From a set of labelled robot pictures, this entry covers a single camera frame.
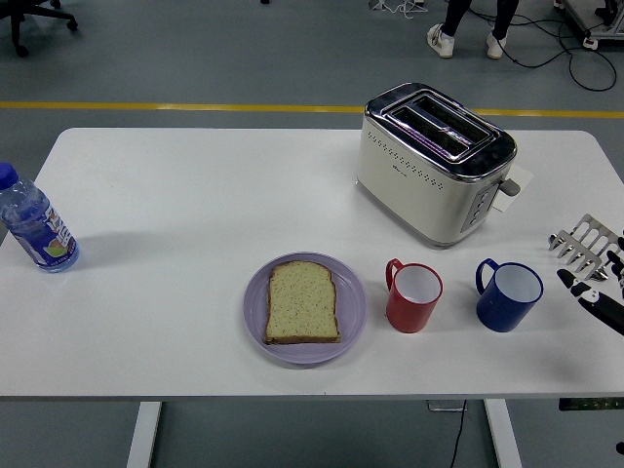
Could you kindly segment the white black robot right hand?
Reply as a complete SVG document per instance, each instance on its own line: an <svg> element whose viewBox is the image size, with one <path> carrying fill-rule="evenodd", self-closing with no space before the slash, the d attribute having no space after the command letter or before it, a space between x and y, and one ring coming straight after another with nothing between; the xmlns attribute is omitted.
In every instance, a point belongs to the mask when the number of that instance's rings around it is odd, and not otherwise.
<svg viewBox="0 0 624 468"><path fill-rule="evenodd" d="M550 251L562 245L565 247L560 252L559 257L562 257L568 250L574 250L576 255L582 257L584 261L589 261L598 268L601 267L600 257L568 233L561 231L559 235L550 237ZM623 305L621 303L593 289L585 282L579 281L566 269L559 269L557 275L585 310L611 329L623 334Z"/></svg>

